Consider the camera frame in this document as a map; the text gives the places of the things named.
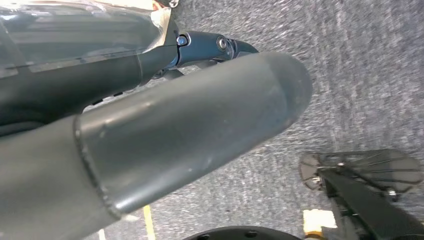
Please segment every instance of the metal mount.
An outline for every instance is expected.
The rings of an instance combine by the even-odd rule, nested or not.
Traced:
[[[182,73],[174,73],[178,68],[196,65],[200,69],[208,68],[218,63],[236,59],[248,54],[258,53],[252,45],[217,33],[201,31],[180,31],[176,36],[177,56],[159,71],[153,78],[174,79],[175,76],[182,76]]]

